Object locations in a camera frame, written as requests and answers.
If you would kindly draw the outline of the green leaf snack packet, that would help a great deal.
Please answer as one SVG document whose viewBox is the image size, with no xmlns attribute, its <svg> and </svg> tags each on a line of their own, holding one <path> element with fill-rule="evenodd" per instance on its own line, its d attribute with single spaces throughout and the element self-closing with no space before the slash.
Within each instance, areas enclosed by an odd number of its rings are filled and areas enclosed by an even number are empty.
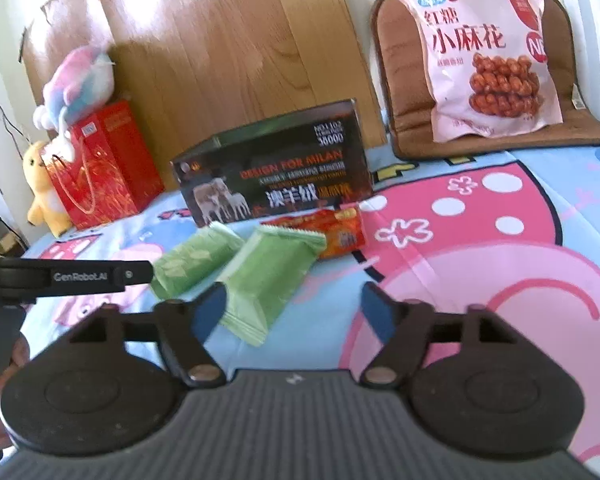
<svg viewBox="0 0 600 480">
<path fill-rule="evenodd" d="M 212 221 L 152 264 L 151 289 L 161 300 L 181 296 L 227 264 L 244 245 L 242 237 Z"/>
</svg>

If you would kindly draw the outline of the plain green snack packet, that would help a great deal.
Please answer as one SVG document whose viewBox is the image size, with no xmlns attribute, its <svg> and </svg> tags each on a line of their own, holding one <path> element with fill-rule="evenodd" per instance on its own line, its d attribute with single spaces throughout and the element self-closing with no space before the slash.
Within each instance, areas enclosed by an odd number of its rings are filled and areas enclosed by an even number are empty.
<svg viewBox="0 0 600 480">
<path fill-rule="evenodd" d="M 326 246 L 320 232 L 258 226 L 218 276 L 226 290 L 221 324 L 247 344 L 262 346 Z"/>
</svg>

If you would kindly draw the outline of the red orange snack packet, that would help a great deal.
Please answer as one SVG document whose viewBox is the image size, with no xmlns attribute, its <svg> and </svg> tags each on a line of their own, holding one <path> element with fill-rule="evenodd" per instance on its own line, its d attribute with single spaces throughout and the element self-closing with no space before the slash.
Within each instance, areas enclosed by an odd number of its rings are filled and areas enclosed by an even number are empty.
<svg viewBox="0 0 600 480">
<path fill-rule="evenodd" d="M 358 206 L 343 209 L 319 209 L 298 216 L 283 216 L 265 221 L 267 226 L 320 232 L 326 237 L 321 259 L 341 257 L 366 245 L 362 214 Z"/>
</svg>

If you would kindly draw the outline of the yellow duck plush toy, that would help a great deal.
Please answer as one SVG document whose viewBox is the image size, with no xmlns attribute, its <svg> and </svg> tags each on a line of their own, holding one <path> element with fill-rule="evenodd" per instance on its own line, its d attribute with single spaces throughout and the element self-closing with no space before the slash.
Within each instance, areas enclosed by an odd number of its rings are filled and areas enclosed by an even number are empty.
<svg viewBox="0 0 600 480">
<path fill-rule="evenodd" d="M 73 223 L 43 162 L 41 152 L 45 145 L 43 141 L 34 142 L 22 156 L 24 180 L 33 194 L 27 220 L 32 226 L 45 223 L 53 236 L 58 238 L 70 231 Z"/>
</svg>

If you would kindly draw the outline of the red gift bag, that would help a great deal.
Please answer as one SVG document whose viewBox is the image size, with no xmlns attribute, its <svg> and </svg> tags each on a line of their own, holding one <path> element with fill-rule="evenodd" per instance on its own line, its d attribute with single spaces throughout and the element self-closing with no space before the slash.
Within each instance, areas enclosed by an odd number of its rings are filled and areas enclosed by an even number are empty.
<svg viewBox="0 0 600 480">
<path fill-rule="evenodd" d="M 66 148 L 50 142 L 41 157 L 76 229 L 140 214 L 164 191 L 127 100 L 83 118 L 68 135 Z"/>
</svg>

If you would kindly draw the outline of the cartoon pig bed sheet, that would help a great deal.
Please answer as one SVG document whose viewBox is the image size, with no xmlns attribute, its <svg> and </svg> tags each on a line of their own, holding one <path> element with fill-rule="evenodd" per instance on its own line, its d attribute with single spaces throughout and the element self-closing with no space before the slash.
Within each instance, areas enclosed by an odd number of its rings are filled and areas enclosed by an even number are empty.
<svg viewBox="0 0 600 480">
<path fill-rule="evenodd" d="M 206 346 L 239 396 L 189 402 L 158 436 L 94 460 L 18 452 L 2 479 L 600 478 L 600 148 L 480 156 L 466 164 L 368 155 L 365 246 L 317 263 L 259 347 L 223 327 Z M 567 453 L 502 465 L 431 441 L 388 394 L 356 380 L 381 348 L 362 313 L 375 282 L 438 311 L 482 304 L 579 384 Z"/>
</svg>

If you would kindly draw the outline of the black sheep print box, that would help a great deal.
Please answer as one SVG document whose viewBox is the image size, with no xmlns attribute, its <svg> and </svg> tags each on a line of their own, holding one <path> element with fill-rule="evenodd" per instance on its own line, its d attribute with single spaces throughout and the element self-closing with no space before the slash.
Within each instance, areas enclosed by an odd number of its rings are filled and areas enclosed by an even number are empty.
<svg viewBox="0 0 600 480">
<path fill-rule="evenodd" d="M 226 130 L 171 160 L 197 226 L 366 200 L 373 193 L 354 99 Z"/>
</svg>

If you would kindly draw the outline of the brown seat cushion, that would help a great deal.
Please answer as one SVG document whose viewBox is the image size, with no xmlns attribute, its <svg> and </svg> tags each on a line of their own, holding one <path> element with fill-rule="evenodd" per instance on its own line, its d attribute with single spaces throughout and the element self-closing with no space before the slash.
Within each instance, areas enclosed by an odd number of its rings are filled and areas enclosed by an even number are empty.
<svg viewBox="0 0 600 480">
<path fill-rule="evenodd" d="M 423 160 L 521 148 L 600 145 L 600 121 L 587 108 L 578 110 L 572 104 L 572 90 L 578 80 L 568 14 L 559 0 L 544 1 L 542 24 L 548 69 L 556 86 L 564 122 L 511 138 L 462 136 L 448 143 L 436 143 L 432 137 L 434 100 L 427 88 L 422 46 L 412 14 L 399 0 L 375 1 L 370 26 L 396 156 Z"/>
</svg>

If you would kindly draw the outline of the pink blue plush toy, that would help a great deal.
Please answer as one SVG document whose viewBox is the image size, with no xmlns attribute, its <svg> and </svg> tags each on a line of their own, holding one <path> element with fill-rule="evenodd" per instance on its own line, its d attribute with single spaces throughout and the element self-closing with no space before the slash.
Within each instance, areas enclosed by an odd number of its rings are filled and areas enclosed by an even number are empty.
<svg viewBox="0 0 600 480">
<path fill-rule="evenodd" d="M 43 87 L 43 103 L 33 112 L 40 130 L 55 130 L 58 138 L 48 149 L 74 161 L 70 128 L 102 108 L 114 93 L 114 62 L 104 48 L 83 46 L 72 50 Z"/>
</svg>

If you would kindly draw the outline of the wooden board headboard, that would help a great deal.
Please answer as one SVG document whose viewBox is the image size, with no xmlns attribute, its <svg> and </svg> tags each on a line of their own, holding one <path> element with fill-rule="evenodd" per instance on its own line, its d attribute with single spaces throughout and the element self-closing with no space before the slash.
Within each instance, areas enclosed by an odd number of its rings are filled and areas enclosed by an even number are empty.
<svg viewBox="0 0 600 480">
<path fill-rule="evenodd" d="M 32 91 L 84 44 L 108 50 L 167 188 L 212 134 L 315 105 L 355 100 L 364 144 L 385 142 L 346 0 L 50 0 L 23 39 Z"/>
</svg>

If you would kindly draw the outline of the pink twisted snack bag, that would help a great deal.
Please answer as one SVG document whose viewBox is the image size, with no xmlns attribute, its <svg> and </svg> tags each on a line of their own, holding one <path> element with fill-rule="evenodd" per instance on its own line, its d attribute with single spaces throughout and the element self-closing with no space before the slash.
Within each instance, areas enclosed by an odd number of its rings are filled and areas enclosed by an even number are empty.
<svg viewBox="0 0 600 480">
<path fill-rule="evenodd" d="M 562 122 L 544 0 L 400 0 L 418 27 L 434 142 L 521 136 Z"/>
</svg>

